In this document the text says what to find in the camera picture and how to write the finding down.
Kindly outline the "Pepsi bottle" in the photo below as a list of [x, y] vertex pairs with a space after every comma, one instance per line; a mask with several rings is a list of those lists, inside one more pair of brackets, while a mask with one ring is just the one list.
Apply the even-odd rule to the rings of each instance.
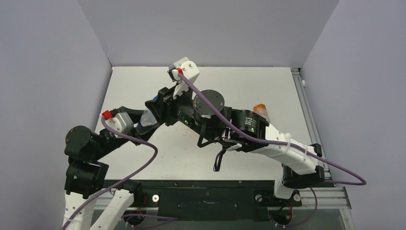
[[157, 120], [155, 119], [153, 113], [146, 108], [144, 114], [141, 117], [142, 127], [151, 126], [157, 124]]

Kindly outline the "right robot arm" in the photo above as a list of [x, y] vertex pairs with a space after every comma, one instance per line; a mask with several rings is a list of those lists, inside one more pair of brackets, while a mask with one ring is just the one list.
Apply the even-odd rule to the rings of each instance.
[[273, 127], [264, 117], [251, 110], [225, 106], [222, 94], [204, 90], [193, 95], [191, 90], [180, 96], [174, 88], [161, 89], [156, 97], [145, 103], [159, 124], [171, 126], [181, 122], [199, 139], [197, 146], [219, 143], [213, 170], [220, 170], [227, 151], [257, 153], [282, 164], [282, 176], [270, 191], [271, 201], [277, 205], [290, 199], [295, 189], [304, 189], [324, 182], [324, 168], [319, 165], [321, 146], [303, 145]]

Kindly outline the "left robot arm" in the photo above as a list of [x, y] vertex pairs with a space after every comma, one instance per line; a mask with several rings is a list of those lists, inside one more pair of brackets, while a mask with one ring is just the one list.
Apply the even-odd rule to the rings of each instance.
[[101, 159], [127, 142], [151, 147], [149, 139], [159, 128], [145, 110], [127, 107], [102, 113], [99, 133], [76, 126], [66, 135], [68, 156], [65, 182], [64, 230], [112, 230], [124, 219], [140, 223], [148, 203], [140, 182], [129, 175], [104, 187], [109, 166]]

